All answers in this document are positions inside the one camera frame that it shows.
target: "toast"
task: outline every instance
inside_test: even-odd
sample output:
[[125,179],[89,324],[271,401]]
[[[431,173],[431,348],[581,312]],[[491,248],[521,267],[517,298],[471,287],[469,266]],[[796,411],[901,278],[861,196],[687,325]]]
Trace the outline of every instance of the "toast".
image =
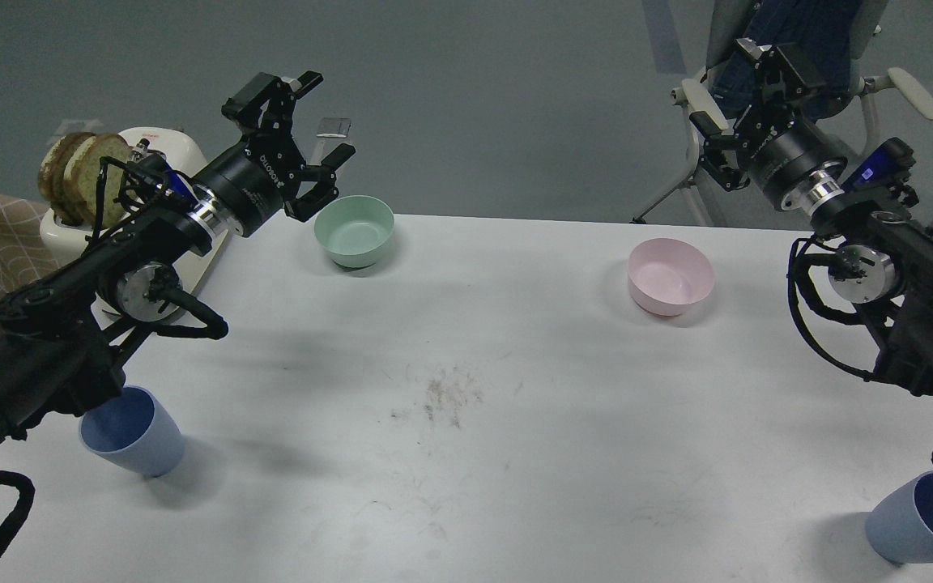
[[38,192],[41,192],[42,198],[47,200],[53,213],[64,225],[78,226],[82,223],[82,217],[74,203],[63,193],[63,170],[75,149],[94,135],[92,132],[75,132],[63,136],[49,148],[38,167]]
[[[132,147],[117,134],[101,134],[85,140],[75,149],[63,169],[62,192],[74,204],[81,218],[92,225],[96,222],[96,180],[100,175],[100,158],[108,155],[122,162],[129,159]],[[121,171],[107,172],[104,190],[103,228],[111,228],[125,215],[125,209],[115,200],[121,185]]]

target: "chair leg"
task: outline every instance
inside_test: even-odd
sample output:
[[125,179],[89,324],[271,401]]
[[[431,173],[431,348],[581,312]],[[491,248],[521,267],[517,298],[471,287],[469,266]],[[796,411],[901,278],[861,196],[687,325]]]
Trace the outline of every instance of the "chair leg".
[[689,122],[688,111],[685,108],[682,110],[682,114],[684,115],[686,135],[688,136],[688,141],[686,141],[686,167],[676,177],[671,178],[671,181],[667,182],[663,188],[656,191],[658,194],[651,197],[640,211],[634,215],[633,224],[645,224],[647,222],[645,216],[654,210],[658,204],[664,202],[667,197],[671,196],[671,193],[678,189],[689,188],[693,184],[693,174],[697,172],[697,160],[700,158],[701,152],[701,136],[697,133],[697,128]]

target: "chair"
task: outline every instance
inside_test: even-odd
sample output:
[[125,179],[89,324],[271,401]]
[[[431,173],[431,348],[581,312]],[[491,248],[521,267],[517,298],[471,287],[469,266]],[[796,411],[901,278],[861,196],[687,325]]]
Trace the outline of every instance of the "chair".
[[[780,8],[786,1],[773,2],[771,0],[716,0],[712,12],[711,31],[708,40],[708,49],[705,66],[697,71],[695,76],[684,79],[680,86],[671,90],[673,104],[679,106],[684,114],[686,129],[686,165],[676,177],[671,178],[662,189],[659,189],[648,199],[634,215],[633,223],[644,223],[645,216],[655,209],[658,204],[668,199],[674,192],[684,193],[689,209],[695,217],[697,224],[703,226],[728,226],[721,207],[714,198],[714,192],[707,188],[709,183],[714,184],[700,166],[703,156],[703,137],[699,130],[690,122],[690,115],[704,112],[710,115],[711,121],[722,130],[729,132],[730,119],[722,113],[719,103],[711,96],[710,88],[714,88],[715,81],[722,74],[728,64],[730,56],[735,54],[734,40],[747,34],[748,24],[756,11],[767,8]],[[880,123],[877,116],[875,93],[878,91],[896,88],[905,97],[914,109],[926,119],[933,121],[933,97],[923,88],[917,79],[906,71],[892,67],[885,74],[879,76],[862,77],[858,74],[858,60],[866,51],[870,39],[879,31],[877,23],[884,13],[888,0],[863,0],[858,11],[851,21],[849,30],[850,58],[852,62],[850,81],[848,82],[848,96],[844,104],[848,104],[853,97],[859,98],[863,110],[863,124],[866,126],[866,140],[860,147],[861,160],[870,155],[880,143]],[[844,144],[844,148],[856,158],[854,149]]]

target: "white table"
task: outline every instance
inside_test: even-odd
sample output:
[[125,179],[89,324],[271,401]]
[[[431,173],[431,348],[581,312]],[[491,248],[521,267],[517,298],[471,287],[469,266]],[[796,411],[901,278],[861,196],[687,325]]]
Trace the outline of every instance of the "white table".
[[[38,487],[0,581],[931,581],[863,537],[930,469],[933,398],[846,377],[791,324],[792,232],[397,217],[356,272],[275,218],[201,299],[226,339],[126,371],[189,438],[146,480],[48,417],[0,468]],[[653,236],[718,286],[673,320],[628,298]],[[865,333],[815,325],[871,366]],[[0,488],[0,520],[12,497]]]

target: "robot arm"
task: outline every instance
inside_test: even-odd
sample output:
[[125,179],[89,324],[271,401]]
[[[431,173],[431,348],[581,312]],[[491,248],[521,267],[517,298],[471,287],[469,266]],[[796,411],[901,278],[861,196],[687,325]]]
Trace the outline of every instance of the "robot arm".
[[[910,147],[885,141],[839,184],[847,159],[801,114],[825,86],[815,67],[796,45],[737,45],[754,63],[755,95],[732,132],[706,113],[692,115],[704,136],[702,166],[723,189],[754,182],[775,210],[808,215],[815,235],[795,243],[788,273],[791,313],[808,346],[866,381],[933,395],[933,237],[908,211],[918,203],[906,184]],[[836,239],[837,247],[826,245]],[[826,252],[807,253],[813,245]],[[825,305],[810,276],[816,266],[827,269],[852,313]],[[823,350],[804,325],[799,296],[819,317],[865,327],[879,348],[874,368],[853,368]]]
[[[312,71],[296,80],[257,74],[222,107],[240,128],[240,141],[196,176],[171,170],[159,155],[101,160],[100,205],[108,167],[115,166],[126,174],[122,191],[135,192],[142,207],[103,236],[93,232],[77,261],[0,301],[0,444],[8,436],[23,439],[49,412],[80,416],[119,395],[123,366],[149,335],[226,335],[223,318],[182,291],[171,265],[186,251],[207,253],[227,229],[251,235],[280,207],[307,221],[337,197],[336,170],[355,148],[342,144],[308,166],[292,137],[297,99],[321,81]],[[303,181],[316,184],[299,195]],[[92,316],[96,294],[122,314],[106,329]],[[168,304],[203,326],[165,324]],[[0,528],[1,556],[26,517],[33,487],[8,472],[0,472],[0,483],[22,492]]]

